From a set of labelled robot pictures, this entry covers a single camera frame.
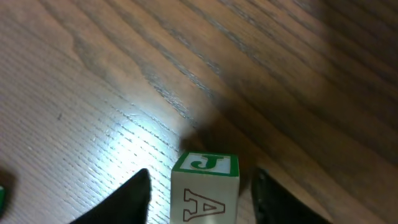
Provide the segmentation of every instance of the wooden toy block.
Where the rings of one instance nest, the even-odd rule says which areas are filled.
[[[171,224],[235,224],[238,157],[185,152],[172,169]]]

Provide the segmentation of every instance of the alphabet block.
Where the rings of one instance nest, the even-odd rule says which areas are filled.
[[[172,169],[171,224],[234,224],[239,195],[238,157],[185,152]]]

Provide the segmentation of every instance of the green block edge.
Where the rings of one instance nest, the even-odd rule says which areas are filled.
[[[222,174],[222,173],[202,171],[202,170],[181,169],[180,167],[181,167],[182,163],[185,161],[185,159],[188,157],[188,155],[190,153],[230,156],[231,157],[231,171],[229,172],[229,174]],[[182,156],[178,159],[178,161],[173,166],[172,172],[188,172],[188,173],[193,173],[193,174],[208,174],[208,175],[218,175],[218,176],[224,176],[224,177],[239,177],[239,162],[238,162],[237,155],[234,155],[234,154],[189,151],[189,152],[184,152],[182,154]]]

